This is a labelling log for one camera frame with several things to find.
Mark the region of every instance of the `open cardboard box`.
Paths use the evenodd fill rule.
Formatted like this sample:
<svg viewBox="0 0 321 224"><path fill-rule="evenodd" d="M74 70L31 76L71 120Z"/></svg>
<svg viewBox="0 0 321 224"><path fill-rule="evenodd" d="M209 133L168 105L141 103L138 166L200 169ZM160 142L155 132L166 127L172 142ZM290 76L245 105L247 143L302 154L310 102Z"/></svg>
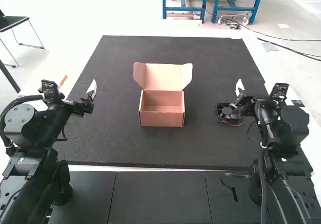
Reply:
<svg viewBox="0 0 321 224"><path fill-rule="evenodd" d="M134 63L134 79L142 87L141 126L183 127L183 89L192 80L193 65Z"/></svg>

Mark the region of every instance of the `cooling fan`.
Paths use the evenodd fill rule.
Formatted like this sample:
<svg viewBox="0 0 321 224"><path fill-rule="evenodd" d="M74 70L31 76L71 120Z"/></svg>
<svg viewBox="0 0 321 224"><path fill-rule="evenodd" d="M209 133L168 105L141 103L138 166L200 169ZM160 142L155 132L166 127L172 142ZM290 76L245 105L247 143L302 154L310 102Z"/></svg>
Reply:
<svg viewBox="0 0 321 224"><path fill-rule="evenodd" d="M216 104L218 122L239 123L241 114L237 107L232 103L219 102Z"/></svg>

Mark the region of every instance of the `caster wheel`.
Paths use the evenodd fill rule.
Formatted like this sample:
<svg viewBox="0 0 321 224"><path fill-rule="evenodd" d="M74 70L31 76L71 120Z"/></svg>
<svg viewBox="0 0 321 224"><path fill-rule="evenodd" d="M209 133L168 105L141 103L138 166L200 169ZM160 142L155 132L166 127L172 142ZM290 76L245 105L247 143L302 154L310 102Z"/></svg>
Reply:
<svg viewBox="0 0 321 224"><path fill-rule="evenodd" d="M220 25L222 23L222 18L223 16L220 16L219 20L217 21L217 23Z"/></svg>
<svg viewBox="0 0 321 224"><path fill-rule="evenodd" d="M243 24L244 25L249 24L249 19L247 17L243 17Z"/></svg>

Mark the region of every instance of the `box lid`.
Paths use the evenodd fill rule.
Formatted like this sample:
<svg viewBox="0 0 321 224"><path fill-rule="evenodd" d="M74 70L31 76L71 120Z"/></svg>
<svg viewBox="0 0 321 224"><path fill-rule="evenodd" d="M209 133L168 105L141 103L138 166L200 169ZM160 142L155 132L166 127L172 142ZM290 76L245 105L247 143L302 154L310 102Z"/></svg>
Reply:
<svg viewBox="0 0 321 224"><path fill-rule="evenodd" d="M192 80L192 63L134 63L134 79L144 90L182 91Z"/></svg>

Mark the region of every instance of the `cable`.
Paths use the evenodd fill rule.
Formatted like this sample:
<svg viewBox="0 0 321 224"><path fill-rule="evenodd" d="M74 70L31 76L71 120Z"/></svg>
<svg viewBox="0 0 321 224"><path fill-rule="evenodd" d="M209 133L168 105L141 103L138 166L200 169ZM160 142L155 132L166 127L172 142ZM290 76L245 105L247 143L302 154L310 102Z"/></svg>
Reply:
<svg viewBox="0 0 321 224"><path fill-rule="evenodd" d="M274 42L270 42L270 41L267 41L267 40L264 40L264 39L261 39L261 38L257 38L257 39L260 40L260 41L263 41L263 42L269 42L269 43L271 43L271 44L273 44L273 45L275 45L275 46L278 46L278 47L282 47L282 48L284 48L284 49L286 49L286 50L289 50L289 51L291 51L291 52L294 52L294 53L296 53L296 54L299 54L299 55L301 55L301 56L303 56L303 57L307 57L307 58L310 58L310 59L313 59L313 60L316 60L316 61L321 62L321 59L314 58L314 57L321 57L321 56L316 56L316 55L311 55L311 54L306 54L306 53L298 52L298 51L296 51L296 50L293 50L293 49L291 49L291 48L288 48L288 47L279 45L279 44L274 43Z"/></svg>
<svg viewBox="0 0 321 224"><path fill-rule="evenodd" d="M213 16L213 14L210 13L206 8L205 8L205 10L206 10L206 12L207 12L208 14L210 14L210 15ZM224 21L225 24L226 24L228 27L234 28L235 30L240 29L240 27L245 27L246 29L251 30L251 31L253 31L253 32L256 32L256 33L265 35L265 36L267 36L267 37L272 37L272 38L280 39L280 40L297 41L297 42L321 41L321 39L296 40L296 39L286 39L286 38L274 37L274 36L271 36L271 35L268 35L268 34L265 34L265 33L261 33L261 32L255 31L255 30L253 30L253 29L251 29L251 28L249 28L249 27L247 27L247 26L239 23L238 21L236 21L236 20L234 20L234 19L226 19L226 20L220 19L220 20L221 20L221 21ZM291 52L297 53L297 54L299 54L299 55L301 55L301 56L303 56L303 57L307 57L307 58L310 58L310 59L313 59L313 60L316 60L316 61L321 61L321 59L313 58L313 57L320 57L320 58L321 58L321 56L312 55L312 54L307 54L307 53L303 53L303 52L298 52L298 51L293 50L293 49L291 49L291 48L288 48L288 47L285 47L285 46L282 46L282 45L279 45L279 44L276 44L276 43L273 43L273 42L270 42L270 41L267 41L267 40L263 40L263 39L261 39L261 38L257 38L257 39L259 39L260 41L263 41L263 42L269 42L269 43L271 43L271 44L273 44L273 45L275 45L275 46L278 46L278 47L282 47L282 48L284 48L284 49L286 49L286 50L289 50L289 51L291 51Z"/></svg>
<svg viewBox="0 0 321 224"><path fill-rule="evenodd" d="M230 123L230 122L227 122L227 121L224 121L224 120L221 120L221 123L229 124L229 125L232 125L233 127L239 127L239 126L245 124L245 123L240 123L240 124L234 125L234 124L232 124L232 123Z"/></svg>
<svg viewBox="0 0 321 224"><path fill-rule="evenodd" d="M266 192L267 192L267 183L264 176L263 171L263 159L265 155L265 149L262 149L262 154L258 159L258 169L259 169L259 176L261 181L261 188L262 188L262 202L261 202L261 224L265 224L267 220L267 199L266 199Z"/></svg>
<svg viewBox="0 0 321 224"><path fill-rule="evenodd" d="M262 32L255 31L252 28L249 28L249 27L247 27L247 26L245 26L243 24L241 24L241 25L243 27L245 27L246 29L251 30L251 31L253 31L255 33L258 33L258 34L261 34L261 35L265 35L267 37L280 39L280 40L293 41L293 42L319 42L319 41L321 41L321 39L289 39L289 38L275 37L275 36L271 36L271 35L268 35L268 34L265 34L265 33L262 33Z"/></svg>
<svg viewBox="0 0 321 224"><path fill-rule="evenodd" d="M207 12L208 14L210 14L210 15L213 16L213 14L210 13L206 8L205 8L205 10L206 10L206 12ZM238 21L233 20L233 19L226 19L226 20L220 19L220 20L225 21L225 23L227 23L227 21L234 21L234 22L236 22L237 24L239 24L240 26L245 27L246 29L248 29L248 30L250 30L250 31L253 31L253 32L258 33L258 34L261 34L261 35L265 35L265 36L267 36L267 37L272 37L272 38L280 39L280 40L293 41L293 42L320 42L320 41L321 41L321 39L289 39L289 38L275 37L275 36L271 36L271 35L268 35L268 34L265 34L265 33L262 33L262 32L258 32L258 31L256 31L256 30L253 30L252 28L249 28L249 27L247 27L247 26L245 26L245 25L243 25L243 24L241 24L241 23L239 23Z"/></svg>
<svg viewBox="0 0 321 224"><path fill-rule="evenodd" d="M229 176L229 177L234 177L234 178L239 178L239 179L247 179L247 178L250 177L250 175L237 175L237 174L228 173L228 172L223 173L223 174L221 175L221 183L222 183L225 187L229 188L232 192L234 192L234 191L233 191L233 188L232 188L231 186L229 186L228 184L226 184L226 183L223 181L223 177L224 177L224 176Z"/></svg>

